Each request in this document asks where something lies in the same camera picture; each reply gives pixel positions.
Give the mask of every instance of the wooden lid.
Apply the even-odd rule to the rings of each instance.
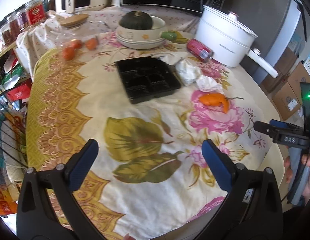
[[[84,23],[88,17],[89,17],[89,15],[86,13],[76,14],[76,15],[73,15],[71,17],[68,17],[68,18],[61,20],[59,23],[62,27],[80,25],[81,23]]]

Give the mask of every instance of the crumpled white tissue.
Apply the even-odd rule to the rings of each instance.
[[[199,67],[193,66],[188,60],[182,60],[176,64],[176,73],[185,86],[194,83],[201,75]]]
[[[200,91],[202,92],[217,92],[224,94],[223,87],[221,84],[217,83],[214,78],[201,75],[197,80],[196,84]]]
[[[161,61],[165,62],[169,65],[175,65],[180,60],[187,58],[189,56],[186,51],[178,51],[178,52],[159,52],[154,53],[151,57],[160,58]]]

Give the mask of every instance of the tomato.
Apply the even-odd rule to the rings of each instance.
[[[66,47],[61,54],[65,60],[72,60],[75,57],[75,50],[71,47]]]
[[[98,41],[96,38],[89,39],[88,41],[85,42],[85,46],[89,50],[96,49],[97,45],[98,45]]]
[[[83,43],[80,40],[72,40],[69,46],[73,49],[80,49],[83,46]]]

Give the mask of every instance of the screw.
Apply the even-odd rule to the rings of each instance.
[[[61,171],[62,169],[64,169],[65,165],[60,163],[56,166],[56,170]]]
[[[236,168],[238,168],[239,170],[243,170],[245,168],[243,163],[236,163]]]
[[[272,170],[271,168],[266,168],[265,170],[266,170],[266,172],[267,172],[268,174],[272,174],[272,173],[273,173],[273,170]]]
[[[27,169],[27,173],[28,174],[31,174],[33,172],[34,172],[34,168],[33,167],[30,167],[30,168]]]

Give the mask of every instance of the green pumpkin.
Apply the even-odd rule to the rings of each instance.
[[[153,20],[147,13],[133,11],[125,14],[119,25],[132,30],[150,30],[153,27]]]

